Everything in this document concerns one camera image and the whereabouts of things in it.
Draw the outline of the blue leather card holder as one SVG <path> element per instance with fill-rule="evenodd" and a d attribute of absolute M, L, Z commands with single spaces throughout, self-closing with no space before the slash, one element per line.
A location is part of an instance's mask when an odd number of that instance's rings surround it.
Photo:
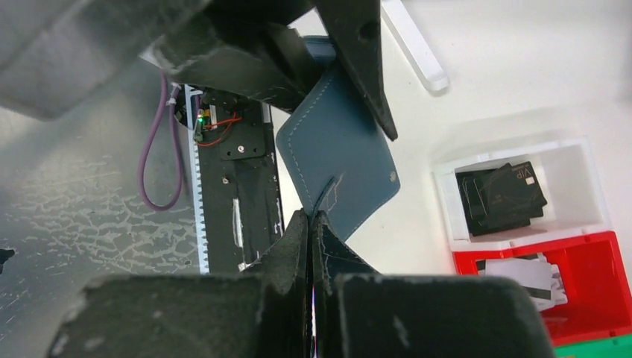
<path fill-rule="evenodd" d="M 324 72 L 276 135 L 306 213 L 326 212 L 345 242 L 400 189 L 385 135 L 328 37 L 303 42 Z"/>

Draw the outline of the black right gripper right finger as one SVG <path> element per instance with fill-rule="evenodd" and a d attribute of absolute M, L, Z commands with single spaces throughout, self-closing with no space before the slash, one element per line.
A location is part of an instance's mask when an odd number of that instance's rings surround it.
<path fill-rule="evenodd" d="M 387 275 L 312 218 L 319 357 L 553 357 L 527 292 L 504 277 Z"/>

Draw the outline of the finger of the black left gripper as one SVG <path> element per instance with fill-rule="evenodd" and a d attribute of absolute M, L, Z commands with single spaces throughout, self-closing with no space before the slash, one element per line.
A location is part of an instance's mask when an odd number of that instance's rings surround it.
<path fill-rule="evenodd" d="M 384 89 L 381 2 L 320 0 L 315 2 L 315 7 L 335 45 L 338 59 L 370 114 L 385 136 L 396 140 L 398 132 Z"/>

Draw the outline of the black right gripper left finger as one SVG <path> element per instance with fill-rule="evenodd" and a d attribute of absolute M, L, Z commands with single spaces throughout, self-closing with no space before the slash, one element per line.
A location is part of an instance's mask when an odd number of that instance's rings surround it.
<path fill-rule="evenodd" d="M 118 275 L 80 292 L 48 357 L 308 357 L 309 218 L 236 274 Z"/>

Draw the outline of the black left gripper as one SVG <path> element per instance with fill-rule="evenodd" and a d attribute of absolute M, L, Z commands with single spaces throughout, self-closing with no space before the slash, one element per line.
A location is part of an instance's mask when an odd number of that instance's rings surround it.
<path fill-rule="evenodd" d="M 159 38 L 154 56 L 175 81 L 291 113 L 323 69 L 297 31 L 283 25 L 312 6 L 310 1 L 3 1 L 1 106 L 54 120 Z M 205 11 L 281 25 L 193 19 Z"/>

